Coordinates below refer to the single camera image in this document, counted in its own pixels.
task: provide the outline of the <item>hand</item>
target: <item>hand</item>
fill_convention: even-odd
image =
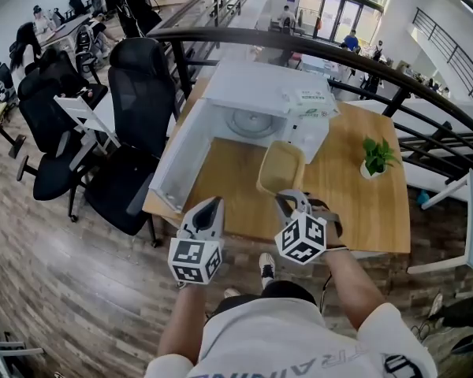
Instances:
[[[322,217],[322,211],[330,211],[326,206],[322,205],[322,202],[317,198],[308,198],[308,202],[312,206],[312,215],[315,218]],[[328,221],[326,224],[326,242],[327,247],[334,248],[338,246],[344,246],[340,238],[338,238],[337,228],[334,221]]]

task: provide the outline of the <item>white microwave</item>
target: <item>white microwave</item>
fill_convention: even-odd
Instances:
[[[265,63],[221,61],[163,154],[149,189],[181,213],[214,138],[264,147],[286,141],[310,163],[329,122],[289,112],[284,91],[295,89],[320,90],[327,105],[336,108],[323,76]]]

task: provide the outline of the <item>yellow container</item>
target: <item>yellow container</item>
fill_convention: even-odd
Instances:
[[[301,189],[305,171],[305,154],[290,143],[274,141],[268,147],[256,187],[275,196],[284,189]]]

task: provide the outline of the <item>ceiling light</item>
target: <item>ceiling light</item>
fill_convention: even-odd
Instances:
[[[463,3],[463,6],[467,8],[467,10],[473,14],[473,2],[471,0],[461,0],[461,3]]]

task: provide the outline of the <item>green plant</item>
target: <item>green plant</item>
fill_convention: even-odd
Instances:
[[[387,140],[382,139],[382,144],[375,142],[373,139],[366,137],[363,141],[363,147],[366,151],[365,166],[370,175],[376,172],[384,172],[388,165],[392,167],[391,161],[400,163],[393,156],[394,150],[389,147]]]

